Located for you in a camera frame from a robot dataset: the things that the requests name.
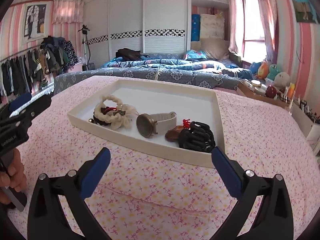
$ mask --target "white scrunchie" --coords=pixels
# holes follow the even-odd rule
[[[110,100],[117,104],[117,111],[125,111],[125,115],[121,115],[117,113],[116,115],[109,116],[108,114],[103,114],[101,112],[101,108],[105,108],[104,101]],[[96,105],[94,109],[94,117],[99,119],[102,122],[105,123],[111,123],[111,129],[116,130],[120,128],[122,125],[125,128],[131,128],[131,121],[133,119],[133,116],[137,114],[137,110],[134,106],[123,104],[121,99],[116,98],[113,95],[106,95],[102,96],[102,101]]]

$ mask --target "red apple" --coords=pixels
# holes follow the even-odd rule
[[[274,86],[268,86],[266,90],[266,97],[274,98],[277,94],[277,89]]]

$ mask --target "stuffed toy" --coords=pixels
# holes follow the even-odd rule
[[[275,80],[276,75],[278,75],[281,72],[281,69],[276,64],[272,64],[269,67],[269,74],[267,76],[268,79]]]
[[[290,85],[290,76],[286,72],[281,72],[275,77],[274,86],[278,88],[285,88]]]
[[[257,78],[265,79],[269,74],[269,66],[267,62],[262,62],[260,68],[258,69]]]
[[[259,62],[259,63],[253,62],[250,65],[249,70],[252,72],[253,75],[257,74],[258,69],[260,68],[261,64],[262,64],[262,62]]]

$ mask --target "red hair tie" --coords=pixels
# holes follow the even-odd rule
[[[111,111],[111,110],[117,110],[115,107],[106,107],[104,108],[101,112],[103,114],[106,114],[107,112]]]
[[[189,121],[190,121],[190,119],[183,119],[182,120],[184,128],[190,128],[191,122],[189,122]]]

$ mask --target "bed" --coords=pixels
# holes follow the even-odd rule
[[[54,96],[50,108],[33,120],[29,141],[19,146],[28,178],[28,198],[37,174],[64,176],[107,147],[112,163],[86,203],[112,239],[209,239],[236,204],[215,169],[132,151],[69,122],[67,112],[118,79],[86,79]],[[320,206],[320,172],[312,149],[284,109],[230,93],[216,94],[226,154],[259,176],[284,176],[296,239]],[[241,233],[251,227],[260,200],[257,199]],[[61,198],[61,204],[70,226],[80,233],[65,198]],[[8,214],[24,236],[28,209],[27,205],[22,213],[13,210]]]
[[[253,79],[249,70],[237,68],[229,59],[185,61],[182,57],[183,54],[156,53],[149,54],[151,60],[112,60],[96,70],[62,74],[55,78],[54,94],[94,75],[158,80],[233,91],[241,79]]]

